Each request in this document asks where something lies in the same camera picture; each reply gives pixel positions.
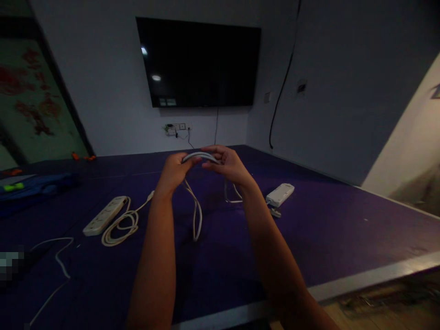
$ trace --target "purple floor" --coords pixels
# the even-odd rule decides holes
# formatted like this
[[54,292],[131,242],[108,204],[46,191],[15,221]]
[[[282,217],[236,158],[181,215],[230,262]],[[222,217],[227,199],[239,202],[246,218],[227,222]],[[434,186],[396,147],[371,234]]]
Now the purple floor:
[[[264,195],[284,182],[295,186],[276,223],[308,286],[440,251],[437,219],[255,149],[234,148]],[[134,207],[142,204],[169,154],[29,166],[24,174],[74,171],[83,178],[81,187],[0,222],[2,251],[19,244],[29,249],[55,237],[75,238],[74,247],[61,255],[72,280],[54,296],[33,329],[124,327],[149,206],[139,212],[138,232],[116,247],[104,247],[100,236],[85,237],[82,229],[115,196],[131,197]],[[197,167],[187,179],[202,206],[203,227],[194,243],[193,200],[178,188],[173,197],[174,323],[265,299],[242,206],[224,201],[224,181],[215,173]],[[54,260],[63,244],[54,244],[13,290],[2,295],[1,313],[11,321],[10,329],[22,329],[63,283]]]

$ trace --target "white power strip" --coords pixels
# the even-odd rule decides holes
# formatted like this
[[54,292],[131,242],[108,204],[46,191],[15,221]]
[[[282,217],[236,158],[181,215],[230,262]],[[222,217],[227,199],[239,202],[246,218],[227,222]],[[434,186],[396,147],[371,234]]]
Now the white power strip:
[[82,230],[85,236],[101,234],[107,225],[119,213],[127,202],[127,196],[118,196],[112,201]]
[[278,188],[266,196],[266,202],[267,204],[278,208],[290,195],[292,195],[294,190],[295,187],[290,183],[282,183],[278,186]]

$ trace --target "television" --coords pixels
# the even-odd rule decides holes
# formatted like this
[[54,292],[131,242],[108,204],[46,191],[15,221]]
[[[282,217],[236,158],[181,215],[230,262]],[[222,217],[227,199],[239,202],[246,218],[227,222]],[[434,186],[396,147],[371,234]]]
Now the television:
[[153,107],[252,105],[261,29],[136,17]]

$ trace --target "hand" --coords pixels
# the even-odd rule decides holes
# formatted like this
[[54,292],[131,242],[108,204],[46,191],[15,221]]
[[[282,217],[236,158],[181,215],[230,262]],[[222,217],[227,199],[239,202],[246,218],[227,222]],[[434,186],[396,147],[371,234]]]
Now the hand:
[[244,167],[235,150],[221,145],[203,147],[202,151],[211,152],[215,159],[223,165],[214,164],[210,161],[203,163],[202,167],[223,174],[229,181],[242,187],[253,185],[255,180]]
[[171,196],[185,179],[187,172],[202,159],[200,157],[192,157],[182,164],[182,160],[187,153],[178,153],[168,156],[165,161],[159,183],[157,184],[154,195]]

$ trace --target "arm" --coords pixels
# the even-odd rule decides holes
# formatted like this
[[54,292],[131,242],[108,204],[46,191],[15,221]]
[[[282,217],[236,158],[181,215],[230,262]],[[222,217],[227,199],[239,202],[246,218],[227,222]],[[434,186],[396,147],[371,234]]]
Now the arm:
[[285,329],[338,329],[309,294],[298,265],[276,226],[264,197],[234,150],[223,146],[202,148],[223,165],[203,167],[223,174],[239,185],[261,281]]
[[166,160],[154,192],[147,232],[133,285],[127,329],[170,329],[176,297],[172,195],[200,158],[182,164],[186,153]]

